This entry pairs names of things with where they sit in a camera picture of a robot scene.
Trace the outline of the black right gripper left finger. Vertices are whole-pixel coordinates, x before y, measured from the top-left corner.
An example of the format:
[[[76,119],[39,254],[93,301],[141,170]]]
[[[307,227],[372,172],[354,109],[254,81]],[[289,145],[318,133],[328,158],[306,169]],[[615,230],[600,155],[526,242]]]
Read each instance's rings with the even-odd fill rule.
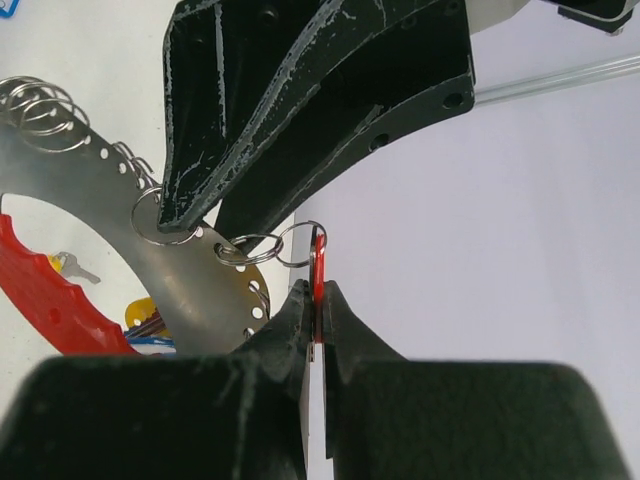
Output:
[[[229,354],[44,361],[2,423],[2,477],[305,478],[312,310],[299,280]]]

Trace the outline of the yellow tag key on holder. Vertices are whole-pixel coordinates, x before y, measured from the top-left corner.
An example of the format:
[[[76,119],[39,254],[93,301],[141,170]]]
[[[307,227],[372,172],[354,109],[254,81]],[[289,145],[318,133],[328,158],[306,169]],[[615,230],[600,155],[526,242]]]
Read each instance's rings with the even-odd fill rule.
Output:
[[[151,297],[132,302],[125,310],[127,339],[143,337],[171,338],[163,318]]]

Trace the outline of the yellow tag key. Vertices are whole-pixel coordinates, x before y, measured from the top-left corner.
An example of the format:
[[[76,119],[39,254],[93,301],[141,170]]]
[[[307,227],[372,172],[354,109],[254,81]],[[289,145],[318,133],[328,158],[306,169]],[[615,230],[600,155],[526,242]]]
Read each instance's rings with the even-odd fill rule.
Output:
[[[77,257],[70,252],[61,251],[47,258],[51,267],[65,279],[83,278],[94,285],[101,282],[97,275],[81,267]]]
[[[132,302],[125,310],[127,339],[143,337],[171,338],[163,318],[151,297]]]

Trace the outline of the right aluminium frame post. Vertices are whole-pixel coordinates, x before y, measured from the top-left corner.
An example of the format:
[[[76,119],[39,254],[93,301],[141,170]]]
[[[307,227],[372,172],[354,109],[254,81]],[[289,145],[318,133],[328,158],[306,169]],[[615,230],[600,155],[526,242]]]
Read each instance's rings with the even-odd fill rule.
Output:
[[[488,106],[639,74],[639,54],[502,83],[475,92],[475,106]]]

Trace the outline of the metal keyring holder red handle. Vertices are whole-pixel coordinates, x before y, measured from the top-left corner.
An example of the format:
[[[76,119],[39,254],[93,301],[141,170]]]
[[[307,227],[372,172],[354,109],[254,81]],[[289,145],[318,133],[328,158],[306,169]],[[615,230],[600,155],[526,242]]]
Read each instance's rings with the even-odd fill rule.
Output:
[[[55,205],[95,230],[132,268],[188,354],[228,353],[269,320],[254,265],[226,266],[230,248],[208,224],[193,237],[153,239],[160,185],[122,142],[108,143],[60,87],[28,76],[1,82],[1,191]]]

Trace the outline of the blue tag key on table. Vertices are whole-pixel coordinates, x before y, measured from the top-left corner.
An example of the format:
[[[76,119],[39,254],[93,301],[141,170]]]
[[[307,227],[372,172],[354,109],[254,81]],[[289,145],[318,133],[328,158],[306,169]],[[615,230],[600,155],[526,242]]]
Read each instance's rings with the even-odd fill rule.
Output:
[[[0,18],[10,19],[14,16],[20,0],[0,0]]]

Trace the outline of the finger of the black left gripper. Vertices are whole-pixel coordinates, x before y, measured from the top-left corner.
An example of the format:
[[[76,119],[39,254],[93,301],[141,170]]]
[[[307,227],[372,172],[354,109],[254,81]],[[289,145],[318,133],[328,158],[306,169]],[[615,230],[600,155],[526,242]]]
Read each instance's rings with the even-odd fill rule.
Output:
[[[164,232],[196,225],[331,73],[395,29],[450,31],[446,1],[182,1],[163,45]]]
[[[273,231],[373,152],[468,112],[473,92],[467,34],[395,29],[368,42],[225,196],[216,231],[226,239]]]

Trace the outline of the red tag key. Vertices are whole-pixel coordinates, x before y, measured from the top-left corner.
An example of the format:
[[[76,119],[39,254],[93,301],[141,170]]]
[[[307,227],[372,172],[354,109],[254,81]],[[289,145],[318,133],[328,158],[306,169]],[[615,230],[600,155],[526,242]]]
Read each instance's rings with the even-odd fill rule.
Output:
[[[279,255],[276,256],[276,259],[280,264],[290,269],[309,268],[309,289],[314,305],[314,314],[312,317],[313,340],[316,344],[322,344],[324,342],[323,297],[325,290],[325,254],[328,246],[327,231],[319,222],[306,220],[293,223],[287,227],[278,238],[284,241],[284,237],[290,231],[303,226],[312,227],[308,259],[303,261],[285,261],[281,259]]]

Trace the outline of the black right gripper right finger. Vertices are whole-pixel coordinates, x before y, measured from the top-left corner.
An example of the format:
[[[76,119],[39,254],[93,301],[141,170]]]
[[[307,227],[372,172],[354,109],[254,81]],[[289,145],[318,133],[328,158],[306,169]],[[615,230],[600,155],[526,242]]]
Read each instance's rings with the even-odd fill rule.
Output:
[[[409,360],[323,295],[326,454],[338,479],[628,479],[601,404],[561,363]]]

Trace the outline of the blue tag key on holder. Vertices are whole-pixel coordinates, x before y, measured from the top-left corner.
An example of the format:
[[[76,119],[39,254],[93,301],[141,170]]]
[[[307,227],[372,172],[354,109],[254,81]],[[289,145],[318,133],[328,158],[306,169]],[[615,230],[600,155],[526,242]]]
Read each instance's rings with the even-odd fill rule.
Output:
[[[174,348],[175,343],[170,338],[165,337],[137,337],[137,338],[128,338],[128,343],[133,346],[141,346],[141,345],[152,345],[152,346],[163,346],[167,348]]]

